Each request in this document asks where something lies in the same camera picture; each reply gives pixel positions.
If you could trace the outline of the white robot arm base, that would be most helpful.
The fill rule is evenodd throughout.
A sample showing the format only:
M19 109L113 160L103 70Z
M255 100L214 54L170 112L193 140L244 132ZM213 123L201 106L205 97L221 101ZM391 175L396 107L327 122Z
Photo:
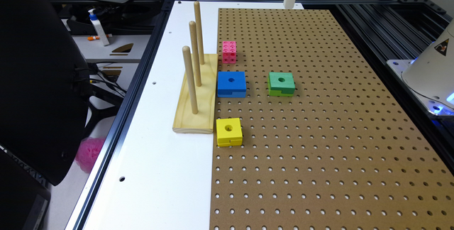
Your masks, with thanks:
M434 116L453 115L453 23L414 60L388 60L394 74Z

